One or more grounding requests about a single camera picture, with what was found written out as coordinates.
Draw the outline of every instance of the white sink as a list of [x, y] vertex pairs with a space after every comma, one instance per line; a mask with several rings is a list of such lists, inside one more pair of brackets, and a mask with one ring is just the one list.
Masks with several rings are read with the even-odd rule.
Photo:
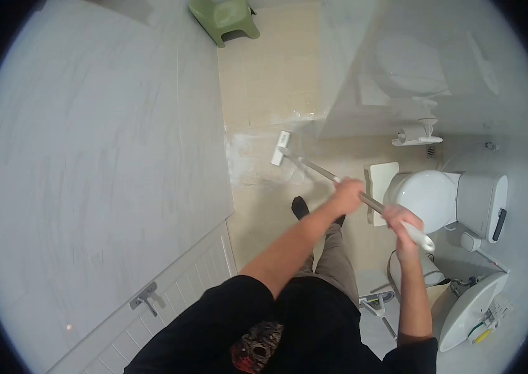
[[494, 296], [499, 294], [509, 274], [494, 273], [467, 290], [450, 310], [440, 332], [439, 349], [446, 352], [467, 340], [472, 328], [481, 322]]

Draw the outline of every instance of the man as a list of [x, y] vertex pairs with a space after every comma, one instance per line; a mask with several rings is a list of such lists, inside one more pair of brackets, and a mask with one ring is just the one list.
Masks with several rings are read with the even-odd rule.
[[[380, 361], [361, 343], [355, 275], [340, 232], [364, 186], [345, 178], [335, 187], [312, 213], [295, 198], [299, 222], [156, 334], [125, 373], [435, 373], [418, 249], [401, 224], [422, 229], [423, 222], [401, 206], [383, 215], [397, 234], [402, 299], [397, 348]], [[325, 234], [313, 272], [313, 246]]]

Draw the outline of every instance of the foot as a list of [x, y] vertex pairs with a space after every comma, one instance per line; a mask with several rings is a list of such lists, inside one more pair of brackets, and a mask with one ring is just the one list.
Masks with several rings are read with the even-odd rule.
[[343, 222], [345, 221], [345, 215], [343, 214], [337, 220], [335, 221], [336, 224], [338, 224], [341, 228], [343, 228]]
[[297, 217], [298, 220], [301, 220], [303, 217], [309, 214], [307, 204], [305, 204], [305, 200], [301, 196], [298, 196], [297, 198], [293, 199], [293, 203], [291, 204], [291, 210], [293, 211], [293, 214], [295, 215], [295, 217]]

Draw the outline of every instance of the green stool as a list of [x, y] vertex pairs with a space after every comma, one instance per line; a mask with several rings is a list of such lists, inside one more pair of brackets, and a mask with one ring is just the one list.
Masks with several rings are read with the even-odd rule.
[[255, 12], [247, 0], [228, 0], [220, 4], [214, 4], [211, 0], [189, 0], [189, 10], [218, 48], [224, 48], [222, 35], [230, 31], [243, 30], [252, 39], [260, 36], [251, 19]]

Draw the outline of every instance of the gray pants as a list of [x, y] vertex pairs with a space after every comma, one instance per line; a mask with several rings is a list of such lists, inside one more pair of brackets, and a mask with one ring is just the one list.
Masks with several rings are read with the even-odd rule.
[[353, 304], [359, 308], [359, 294], [357, 292], [357, 284], [355, 283], [355, 273], [345, 251], [343, 234], [338, 224], [333, 223], [326, 230], [324, 250], [318, 260], [315, 272], [312, 267], [313, 254], [310, 254], [301, 268], [299, 268], [297, 274], [295, 274], [295, 277], [315, 276], [321, 280], [325, 280], [349, 296]]

